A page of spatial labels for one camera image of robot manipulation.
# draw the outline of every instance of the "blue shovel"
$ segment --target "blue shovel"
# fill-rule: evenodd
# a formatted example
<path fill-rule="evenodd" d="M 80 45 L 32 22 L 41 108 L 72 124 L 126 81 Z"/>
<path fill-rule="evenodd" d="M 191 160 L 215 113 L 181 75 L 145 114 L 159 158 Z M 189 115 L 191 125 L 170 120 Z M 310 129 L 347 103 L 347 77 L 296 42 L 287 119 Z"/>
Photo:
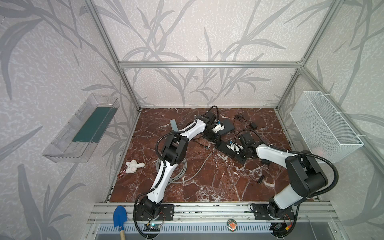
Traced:
<path fill-rule="evenodd" d="M 122 206 L 117 206 L 113 213 L 113 226 L 120 228 L 120 239 L 125 240 L 124 223 L 128 220 L 127 211 Z"/>

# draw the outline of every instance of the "red marble surface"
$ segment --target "red marble surface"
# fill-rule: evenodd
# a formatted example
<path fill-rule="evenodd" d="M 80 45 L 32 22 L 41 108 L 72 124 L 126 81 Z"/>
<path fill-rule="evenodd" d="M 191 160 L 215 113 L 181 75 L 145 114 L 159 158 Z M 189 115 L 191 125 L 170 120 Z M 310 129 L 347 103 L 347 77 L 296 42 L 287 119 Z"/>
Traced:
<path fill-rule="evenodd" d="M 155 177 L 155 162 L 157 156 L 154 146 L 157 140 L 165 133 L 170 132 L 169 120 L 175 119 L 179 129 L 185 127 L 194 119 L 194 115 L 201 115 L 206 109 L 143 109 L 124 163 L 120 172 L 126 168 L 125 162 L 135 159 L 146 165 L 139 168 L 134 174 L 123 174 L 114 186 L 111 202 L 134 202 L 136 197 L 150 189 Z M 272 108 L 231 108 L 219 109 L 220 118 L 230 118 L 234 121 L 236 132 L 246 128 L 246 122 L 233 120 L 236 114 L 257 124 L 257 131 L 265 140 L 277 147 L 289 149 L 279 120 Z M 227 141 L 233 139 L 235 133 L 222 137 Z M 169 185 L 164 193 L 163 202 L 198 202 L 198 201 L 268 201 L 280 192 L 289 183 L 287 171 L 277 165 L 261 163 L 259 159 L 248 159 L 242 165 L 235 159 L 228 158 L 223 153 L 215 150 L 213 144 L 201 138 L 201 144 L 209 147 L 208 150 L 195 142 L 190 142 L 186 154 L 187 171 L 184 179 L 193 176 L 210 153 L 204 167 L 192 180 L 182 184 Z M 179 172 L 180 164 L 174 171 Z M 264 174 L 262 184 L 257 180 Z"/>

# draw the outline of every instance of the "round badge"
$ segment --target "round badge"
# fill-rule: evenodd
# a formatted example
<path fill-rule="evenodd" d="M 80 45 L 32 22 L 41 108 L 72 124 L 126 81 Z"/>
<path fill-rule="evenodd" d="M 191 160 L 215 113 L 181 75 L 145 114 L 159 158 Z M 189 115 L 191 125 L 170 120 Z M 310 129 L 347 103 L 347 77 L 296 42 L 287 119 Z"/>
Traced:
<path fill-rule="evenodd" d="M 234 232 L 237 229 L 237 222 L 233 219 L 227 221 L 227 227 L 230 231 Z"/>

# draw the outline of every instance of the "green mat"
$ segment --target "green mat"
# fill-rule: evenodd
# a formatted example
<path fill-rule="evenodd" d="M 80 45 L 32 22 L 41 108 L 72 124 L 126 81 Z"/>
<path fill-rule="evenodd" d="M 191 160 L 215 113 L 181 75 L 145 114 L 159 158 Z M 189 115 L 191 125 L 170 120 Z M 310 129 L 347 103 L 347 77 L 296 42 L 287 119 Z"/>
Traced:
<path fill-rule="evenodd" d="M 91 142 L 92 140 L 98 143 L 117 110 L 117 108 L 97 107 L 72 142 Z"/>

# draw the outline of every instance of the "blue shovel blade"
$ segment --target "blue shovel blade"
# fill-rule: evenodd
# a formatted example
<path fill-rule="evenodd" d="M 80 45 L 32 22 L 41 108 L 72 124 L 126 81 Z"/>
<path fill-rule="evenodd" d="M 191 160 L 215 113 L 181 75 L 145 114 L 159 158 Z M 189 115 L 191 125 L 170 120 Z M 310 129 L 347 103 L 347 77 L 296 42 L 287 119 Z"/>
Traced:
<path fill-rule="evenodd" d="M 113 213 L 113 226 L 122 227 L 127 220 L 128 218 L 125 208 L 122 206 L 117 206 Z"/>

